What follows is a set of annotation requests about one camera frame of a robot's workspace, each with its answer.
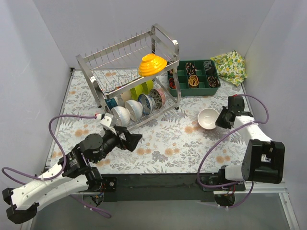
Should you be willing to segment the orange ribbed bowl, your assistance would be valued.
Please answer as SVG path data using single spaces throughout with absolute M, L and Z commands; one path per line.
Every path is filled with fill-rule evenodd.
M 205 108 L 201 110 L 198 114 L 198 123 L 199 125 L 207 130 L 212 130 L 216 128 L 216 120 L 219 116 L 219 113 L 212 108 Z

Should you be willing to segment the red pattern bowl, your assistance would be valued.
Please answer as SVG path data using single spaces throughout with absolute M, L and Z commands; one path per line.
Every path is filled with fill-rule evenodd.
M 162 88 L 160 89 L 151 89 L 149 95 L 153 98 L 155 102 L 155 108 L 161 109 L 166 102 L 166 96 Z

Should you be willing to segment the yellow ribbed bowl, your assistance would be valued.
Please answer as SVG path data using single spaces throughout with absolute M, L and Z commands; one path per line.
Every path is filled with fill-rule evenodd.
M 154 54 L 150 53 L 142 57 L 142 61 L 138 68 L 138 74 L 142 77 L 154 75 L 162 71 L 167 66 L 167 61 Z

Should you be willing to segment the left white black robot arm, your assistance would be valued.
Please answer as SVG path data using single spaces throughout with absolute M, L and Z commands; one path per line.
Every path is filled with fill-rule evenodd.
M 49 204 L 79 191 L 104 192 L 107 182 L 96 167 L 114 148 L 134 151 L 141 134 L 125 127 L 106 130 L 103 136 L 90 134 L 42 175 L 18 188 L 6 188 L 3 200 L 9 205 L 7 217 L 15 224 L 32 219 Z

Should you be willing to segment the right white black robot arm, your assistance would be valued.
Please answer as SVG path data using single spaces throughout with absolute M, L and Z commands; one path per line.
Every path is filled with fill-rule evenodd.
M 230 129 L 230 134 L 238 132 L 247 144 L 240 165 L 224 165 L 213 184 L 206 184 L 197 172 L 197 184 L 204 188 L 228 190 L 245 181 L 279 184 L 283 179 L 285 146 L 274 141 L 259 127 L 261 121 L 255 120 L 245 111 L 244 94 L 228 97 L 228 104 L 222 108 L 215 124 Z

